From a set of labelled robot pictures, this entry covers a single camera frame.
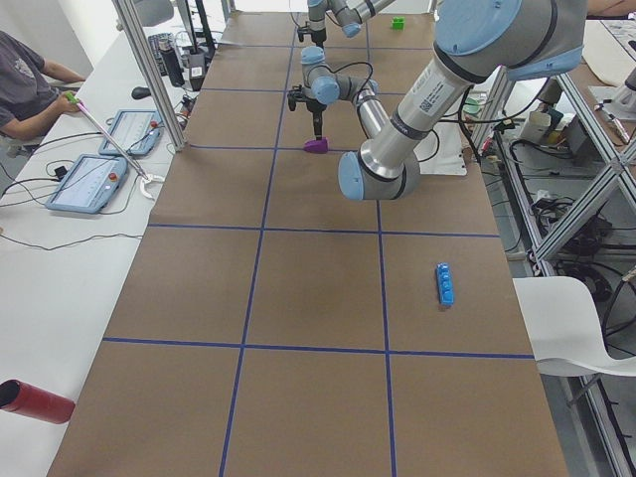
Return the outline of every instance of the gray shirt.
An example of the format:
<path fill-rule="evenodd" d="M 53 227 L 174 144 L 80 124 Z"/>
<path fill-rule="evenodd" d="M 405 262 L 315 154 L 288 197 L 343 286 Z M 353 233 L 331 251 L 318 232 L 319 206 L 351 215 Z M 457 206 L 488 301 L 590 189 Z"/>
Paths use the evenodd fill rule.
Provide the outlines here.
<path fill-rule="evenodd" d="M 44 58 L 0 31 L 0 127 L 42 112 L 58 97 L 40 73 L 43 67 Z"/>

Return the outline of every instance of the white table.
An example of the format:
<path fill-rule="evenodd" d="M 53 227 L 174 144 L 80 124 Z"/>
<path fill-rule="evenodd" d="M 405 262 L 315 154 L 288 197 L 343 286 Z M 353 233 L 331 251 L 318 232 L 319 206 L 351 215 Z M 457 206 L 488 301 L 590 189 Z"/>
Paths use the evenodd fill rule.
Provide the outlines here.
<path fill-rule="evenodd" d="M 171 102 L 177 104 L 183 90 L 171 87 L 167 77 L 165 83 Z M 130 92 L 139 85 L 145 81 L 121 33 L 78 97 L 104 124 L 118 109 L 155 108 L 150 97 L 131 98 Z M 95 129 L 80 113 L 64 115 L 45 141 L 88 131 Z M 100 136 L 87 136 L 45 146 L 27 162 L 18 179 L 47 177 L 48 163 L 96 154 L 100 141 Z M 167 174 L 174 152 L 169 142 L 169 135 L 162 133 L 153 151 L 141 160 L 147 172 Z M 124 208 L 134 179 L 134 172 L 128 174 L 105 212 Z M 26 185 L 37 197 L 53 192 L 56 183 Z M 95 235 L 141 236 L 154 203 L 141 196 L 138 181 L 134 187 L 121 214 L 54 213 L 29 202 L 0 208 L 0 227 L 9 238 L 46 247 Z M 156 197 L 161 186 L 152 184 L 148 190 Z M 28 198 L 16 186 L 0 205 Z M 0 382 L 18 379 L 77 400 L 138 245 L 136 238 L 104 238 L 43 251 L 0 239 Z M 45 476 L 66 428 L 0 412 L 0 476 Z"/>

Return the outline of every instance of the robotic arm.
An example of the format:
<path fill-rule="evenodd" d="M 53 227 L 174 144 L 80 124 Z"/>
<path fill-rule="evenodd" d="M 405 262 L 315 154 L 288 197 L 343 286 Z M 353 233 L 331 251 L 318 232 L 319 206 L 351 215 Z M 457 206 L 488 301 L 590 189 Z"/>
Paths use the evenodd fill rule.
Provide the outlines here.
<path fill-rule="evenodd" d="M 419 181 L 415 146 L 467 87 L 497 67 L 507 67 L 510 80 L 531 80 L 578 66 L 586 11 L 586 0 L 445 0 L 433 60 L 391 117 L 371 88 L 352 99 L 370 139 L 341 158 L 343 194 L 389 200 L 412 191 Z"/>
<path fill-rule="evenodd" d="M 307 0 L 309 21 L 298 29 L 298 40 L 304 41 L 305 35 L 322 48 L 327 40 L 325 19 L 331 11 L 347 38 L 353 38 L 362 30 L 362 24 L 396 0 L 363 0 L 354 8 L 349 8 L 347 0 Z"/>

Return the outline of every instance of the red cylinder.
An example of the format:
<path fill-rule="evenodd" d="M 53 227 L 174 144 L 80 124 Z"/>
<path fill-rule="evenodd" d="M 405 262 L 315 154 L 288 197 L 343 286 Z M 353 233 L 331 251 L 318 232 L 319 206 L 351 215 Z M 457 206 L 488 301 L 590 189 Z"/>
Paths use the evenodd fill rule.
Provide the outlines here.
<path fill-rule="evenodd" d="M 53 424 L 67 422 L 76 404 L 35 386 L 10 380 L 0 385 L 0 409 Z"/>

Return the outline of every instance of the green block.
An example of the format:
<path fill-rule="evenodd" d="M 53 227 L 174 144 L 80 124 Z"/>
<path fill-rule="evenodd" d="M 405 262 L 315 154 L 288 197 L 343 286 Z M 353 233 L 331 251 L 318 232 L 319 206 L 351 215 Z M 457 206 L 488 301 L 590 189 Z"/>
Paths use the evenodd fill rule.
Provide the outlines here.
<path fill-rule="evenodd" d="M 394 20 L 391 23 L 391 28 L 393 28 L 394 30 L 403 30 L 404 17 L 394 17 Z"/>

